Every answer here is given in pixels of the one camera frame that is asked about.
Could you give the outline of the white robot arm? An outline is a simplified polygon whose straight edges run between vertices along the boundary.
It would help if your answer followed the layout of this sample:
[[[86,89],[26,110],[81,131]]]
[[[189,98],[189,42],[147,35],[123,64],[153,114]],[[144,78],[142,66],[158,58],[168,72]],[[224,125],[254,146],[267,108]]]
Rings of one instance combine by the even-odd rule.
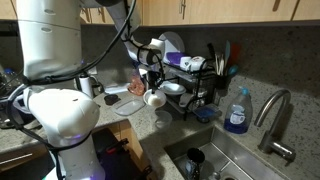
[[[80,11],[104,7],[132,60],[158,63],[165,45],[143,45],[133,37],[140,21],[136,2],[124,0],[16,0],[24,60],[23,84],[8,98],[23,96],[27,110],[43,126],[43,143],[52,154],[57,180],[105,180],[92,139],[100,111],[92,97],[74,87],[74,79],[99,62],[82,65]]]

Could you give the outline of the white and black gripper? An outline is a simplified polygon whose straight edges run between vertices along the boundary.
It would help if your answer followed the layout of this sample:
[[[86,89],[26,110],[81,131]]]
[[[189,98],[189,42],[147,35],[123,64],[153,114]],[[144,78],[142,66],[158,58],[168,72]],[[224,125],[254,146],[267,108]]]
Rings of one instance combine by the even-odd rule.
[[[155,94],[155,91],[164,81],[162,52],[160,50],[140,49],[137,58],[139,62],[138,73],[145,89],[151,89],[151,94]]]

